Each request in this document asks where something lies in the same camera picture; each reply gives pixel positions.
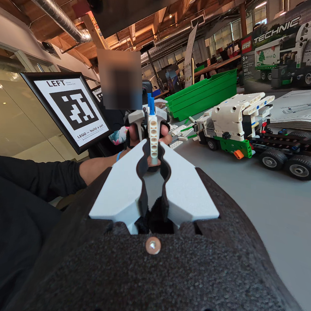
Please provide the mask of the wooden clipboard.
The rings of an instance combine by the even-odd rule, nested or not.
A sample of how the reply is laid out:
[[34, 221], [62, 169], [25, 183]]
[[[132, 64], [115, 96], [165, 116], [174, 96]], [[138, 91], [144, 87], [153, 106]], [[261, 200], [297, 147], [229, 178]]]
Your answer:
[[193, 85], [193, 61], [192, 61], [192, 51], [193, 45], [196, 37], [198, 24], [195, 25], [193, 30], [191, 31], [188, 39], [188, 44], [185, 53], [185, 61], [184, 61], [184, 88], [188, 88]]

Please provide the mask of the person's left forearm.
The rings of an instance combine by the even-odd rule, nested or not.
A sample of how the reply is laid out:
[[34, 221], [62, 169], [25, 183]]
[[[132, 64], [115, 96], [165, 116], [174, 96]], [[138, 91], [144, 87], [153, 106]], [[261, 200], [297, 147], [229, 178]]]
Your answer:
[[[124, 150], [120, 159], [129, 151]], [[98, 157], [83, 162], [55, 161], [35, 162], [1, 156], [1, 199], [17, 196], [14, 190], [27, 191], [50, 202], [57, 197], [66, 197], [85, 189], [108, 167], [116, 163], [117, 155]]]

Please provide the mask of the white green lego truck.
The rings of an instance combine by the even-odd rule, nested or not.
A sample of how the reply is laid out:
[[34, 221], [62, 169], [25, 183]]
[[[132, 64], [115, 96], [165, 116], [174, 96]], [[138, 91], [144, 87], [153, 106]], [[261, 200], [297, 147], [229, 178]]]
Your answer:
[[310, 134], [287, 129], [273, 134], [268, 127], [274, 95], [264, 92], [236, 94], [216, 105], [195, 121], [200, 144], [224, 150], [237, 159], [258, 155], [263, 167], [285, 170], [301, 181], [311, 180]]

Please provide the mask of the instruction booklet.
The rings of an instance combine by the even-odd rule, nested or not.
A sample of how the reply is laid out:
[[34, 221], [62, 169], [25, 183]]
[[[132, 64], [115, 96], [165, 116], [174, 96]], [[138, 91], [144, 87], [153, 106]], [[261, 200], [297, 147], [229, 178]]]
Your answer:
[[275, 127], [311, 130], [311, 91], [290, 91], [272, 101], [270, 123]]

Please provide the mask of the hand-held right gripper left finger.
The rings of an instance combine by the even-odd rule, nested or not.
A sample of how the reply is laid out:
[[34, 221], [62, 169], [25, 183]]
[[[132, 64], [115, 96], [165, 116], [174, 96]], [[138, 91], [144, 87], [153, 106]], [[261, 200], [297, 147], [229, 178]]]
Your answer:
[[148, 210], [144, 174], [148, 170], [149, 140], [144, 139], [117, 161], [89, 212], [92, 219], [123, 222], [132, 235], [138, 234], [135, 223]]

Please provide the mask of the dark lego set box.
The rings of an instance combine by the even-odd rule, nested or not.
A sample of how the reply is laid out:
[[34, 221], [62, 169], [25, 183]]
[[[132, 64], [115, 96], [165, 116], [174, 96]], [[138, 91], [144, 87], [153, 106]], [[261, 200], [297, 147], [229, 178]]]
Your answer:
[[246, 93], [310, 89], [310, 1], [259, 26], [240, 47]]

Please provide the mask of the silver ventilation duct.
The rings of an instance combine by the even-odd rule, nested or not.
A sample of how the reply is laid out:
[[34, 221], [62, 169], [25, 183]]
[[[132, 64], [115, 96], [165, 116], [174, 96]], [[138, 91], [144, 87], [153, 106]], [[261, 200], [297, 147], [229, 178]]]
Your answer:
[[68, 15], [54, 0], [33, 0], [54, 22], [78, 43], [93, 41], [88, 29], [78, 29]]

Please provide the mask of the green plastic bin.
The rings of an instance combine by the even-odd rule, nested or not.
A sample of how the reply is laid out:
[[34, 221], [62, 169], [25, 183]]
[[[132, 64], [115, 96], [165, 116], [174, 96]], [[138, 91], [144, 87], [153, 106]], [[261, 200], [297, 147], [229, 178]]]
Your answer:
[[166, 111], [182, 121], [236, 95], [237, 70], [229, 70], [197, 82], [165, 98]]

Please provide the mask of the white short lego beam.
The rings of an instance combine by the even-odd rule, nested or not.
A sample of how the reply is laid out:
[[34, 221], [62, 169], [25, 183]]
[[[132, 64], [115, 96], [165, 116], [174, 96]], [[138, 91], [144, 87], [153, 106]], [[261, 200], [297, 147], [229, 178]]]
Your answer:
[[150, 142], [150, 157], [151, 165], [158, 165], [158, 139], [159, 139], [159, 130], [158, 130], [158, 118], [154, 113], [148, 115], [147, 126]]

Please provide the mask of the person's left hand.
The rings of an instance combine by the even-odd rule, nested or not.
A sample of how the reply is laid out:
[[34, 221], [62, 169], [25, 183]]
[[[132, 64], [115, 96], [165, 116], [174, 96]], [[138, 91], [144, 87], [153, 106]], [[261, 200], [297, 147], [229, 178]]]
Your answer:
[[[136, 146], [140, 142], [139, 135], [138, 135], [138, 128], [135, 123], [131, 124], [127, 134], [126, 134], [126, 143], [127, 143], [127, 150], [129, 151], [132, 147]], [[161, 122], [161, 130], [160, 130], [160, 138], [159, 142], [163, 142], [166, 145], [169, 145], [172, 142], [172, 136], [169, 134], [169, 128], [166, 121]], [[157, 164], [153, 165], [151, 160], [151, 156], [148, 157], [148, 171], [155, 172], [160, 166], [161, 162], [158, 160]]]

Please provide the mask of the person's black shirt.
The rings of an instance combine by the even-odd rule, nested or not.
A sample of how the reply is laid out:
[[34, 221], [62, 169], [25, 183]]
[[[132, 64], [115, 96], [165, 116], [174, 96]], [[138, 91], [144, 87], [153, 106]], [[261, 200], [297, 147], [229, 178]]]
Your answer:
[[20, 291], [61, 211], [1, 177], [0, 309]]

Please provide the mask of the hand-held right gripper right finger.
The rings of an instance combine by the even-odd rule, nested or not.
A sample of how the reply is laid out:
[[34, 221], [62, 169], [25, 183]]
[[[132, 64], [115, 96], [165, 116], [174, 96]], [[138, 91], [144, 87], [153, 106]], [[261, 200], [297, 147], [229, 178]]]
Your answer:
[[168, 218], [178, 227], [184, 222], [217, 219], [220, 213], [196, 167], [163, 142], [159, 150], [163, 150], [164, 219]]

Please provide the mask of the wooden office desk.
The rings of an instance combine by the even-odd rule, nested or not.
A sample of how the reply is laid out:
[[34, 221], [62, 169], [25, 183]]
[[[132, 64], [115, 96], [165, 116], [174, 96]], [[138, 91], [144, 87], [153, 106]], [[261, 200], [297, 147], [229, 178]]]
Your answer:
[[200, 76], [200, 75], [202, 75], [202, 74], [204, 74], [204, 73], [207, 73], [207, 72], [210, 72], [210, 71], [212, 71], [212, 70], [216, 70], [216, 69], [221, 68], [221, 67], [223, 67], [223, 66], [227, 66], [228, 64], [232, 63], [233, 61], [239, 60], [240, 58], [241, 58], [241, 55], [237, 55], [237, 56], [235, 56], [235, 57], [233, 57], [233, 58], [230, 58], [230, 59], [228, 59], [228, 60], [225, 60], [225, 61], [223, 61], [223, 62], [219, 62], [219, 63], [216, 63], [216, 64], [212, 64], [212, 65], [210, 65], [210, 66], [207, 66], [206, 68], [201, 69], [201, 70], [198, 71], [198, 72], [195, 72], [195, 73], [194, 73], [194, 76], [195, 76], [195, 77], [196, 77], [196, 76]]

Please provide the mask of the loose white lego beams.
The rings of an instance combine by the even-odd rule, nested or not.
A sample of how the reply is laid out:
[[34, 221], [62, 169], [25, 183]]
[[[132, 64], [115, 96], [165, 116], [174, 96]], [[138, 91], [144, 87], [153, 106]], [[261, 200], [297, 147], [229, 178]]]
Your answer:
[[195, 123], [183, 124], [181, 126], [170, 124], [169, 134], [172, 136], [172, 142], [169, 144], [171, 149], [180, 146], [184, 141], [188, 140], [188, 135], [193, 131]]

